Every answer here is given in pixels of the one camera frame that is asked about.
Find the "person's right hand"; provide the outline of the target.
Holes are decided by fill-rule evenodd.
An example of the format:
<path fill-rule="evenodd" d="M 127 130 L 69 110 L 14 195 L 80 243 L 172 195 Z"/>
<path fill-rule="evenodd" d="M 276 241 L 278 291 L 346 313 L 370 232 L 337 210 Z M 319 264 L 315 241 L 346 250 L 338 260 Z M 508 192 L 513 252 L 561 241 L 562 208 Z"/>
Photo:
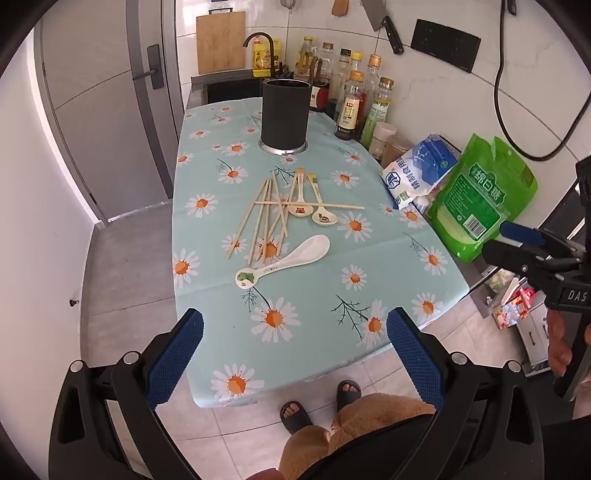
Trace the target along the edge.
<path fill-rule="evenodd" d="M 549 310 L 547 324 L 549 329 L 549 365 L 557 376 L 562 377 L 572 361 L 572 350 L 565 341 L 566 322 L 559 312 Z"/>

